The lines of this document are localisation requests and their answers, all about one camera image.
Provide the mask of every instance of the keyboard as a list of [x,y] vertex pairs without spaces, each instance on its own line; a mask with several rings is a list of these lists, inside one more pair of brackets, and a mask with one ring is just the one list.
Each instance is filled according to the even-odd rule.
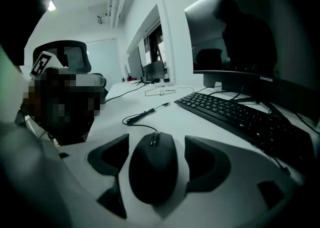
[[274,113],[267,114],[201,93],[190,94],[175,103],[302,173],[306,173],[315,162],[310,135]]

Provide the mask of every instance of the white tabletop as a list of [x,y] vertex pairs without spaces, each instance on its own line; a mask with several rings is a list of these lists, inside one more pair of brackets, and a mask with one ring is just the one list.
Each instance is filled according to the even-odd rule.
[[[118,83],[113,85],[111,91],[109,92],[107,99],[111,99],[113,97],[119,96],[128,91],[139,88],[134,92],[130,92],[122,97],[113,99],[108,101],[105,105],[101,106],[101,111],[99,115],[95,118],[95,121],[91,127],[89,135],[87,137],[86,143],[64,146],[59,149],[59,152],[66,152],[73,154],[76,152],[81,156],[80,159],[77,158],[66,158],[65,163],[70,168],[71,173],[76,177],[76,179],[80,182],[80,184],[85,187],[88,192],[98,198],[101,195],[106,187],[110,186],[114,182],[114,178],[110,176],[100,176],[95,172],[92,172],[92,167],[89,166],[88,163],[84,161],[85,156],[87,154],[101,146],[104,145],[123,134],[129,134],[129,157],[126,160],[120,174],[119,174],[119,183],[120,190],[123,198],[123,202],[126,206],[128,221],[133,223],[141,224],[145,227],[150,227],[153,224],[156,224],[162,220],[162,217],[158,214],[155,214],[155,210],[147,204],[139,202],[132,193],[130,189],[129,179],[128,179],[128,169],[130,157],[133,153],[134,148],[138,144],[138,142],[143,138],[143,136],[153,133],[154,131],[147,127],[128,127],[122,124],[122,120],[128,116],[139,114],[144,111],[148,111],[151,108],[158,107],[167,102],[171,102],[171,104],[167,107],[161,107],[156,110],[155,113],[146,116],[144,119],[140,120],[137,124],[148,125],[154,127],[159,132],[164,132],[167,134],[171,134],[175,140],[177,153],[178,153],[178,161],[179,161],[179,171],[186,170],[179,173],[179,183],[177,187],[182,191],[174,194],[175,200],[181,200],[184,197],[183,188],[189,180],[188,174],[188,165],[184,159],[184,148],[185,148],[185,136],[197,136],[210,140],[219,141],[225,144],[237,146],[240,148],[248,149],[254,152],[257,152],[261,155],[264,155],[268,158],[264,153],[262,153],[257,148],[253,147],[247,141],[239,138],[238,136],[220,128],[219,126],[201,118],[193,113],[179,107],[174,103],[175,100],[180,99],[186,95],[191,94],[193,91],[199,91],[204,87],[199,88],[178,88],[178,87],[188,87],[184,85],[175,85],[175,86],[165,86],[161,88],[155,88],[155,85],[146,85],[143,86],[130,84],[127,82]],[[150,94],[159,94],[160,91],[164,91],[164,93],[168,93],[165,90],[173,90],[176,89],[176,93],[167,94],[163,96],[145,96],[145,91],[153,89],[154,90],[147,92],[147,95]],[[201,93],[209,94],[214,90],[207,88]],[[216,97],[221,97],[224,99],[230,99],[234,96],[233,93],[217,93]],[[255,103],[246,103],[245,105],[253,107],[255,109],[259,109],[264,112],[268,112],[267,109],[262,104]],[[300,127],[301,129],[307,131],[311,135],[311,139],[314,143],[315,152],[317,152],[317,146],[319,144],[318,136],[313,133],[309,128],[307,128],[303,123],[301,123],[292,113],[278,108],[289,120],[290,122]],[[302,184],[304,182],[304,176],[299,172],[289,167],[291,172],[291,178],[298,184]],[[167,208],[171,206],[167,204],[163,209],[157,209],[157,212],[165,212]]]

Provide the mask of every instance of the computer mouse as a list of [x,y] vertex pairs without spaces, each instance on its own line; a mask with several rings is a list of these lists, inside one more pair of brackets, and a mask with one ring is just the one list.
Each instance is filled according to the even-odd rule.
[[129,164],[134,195],[147,204],[163,203],[175,189],[177,176],[178,156],[172,136],[156,132],[143,137]]

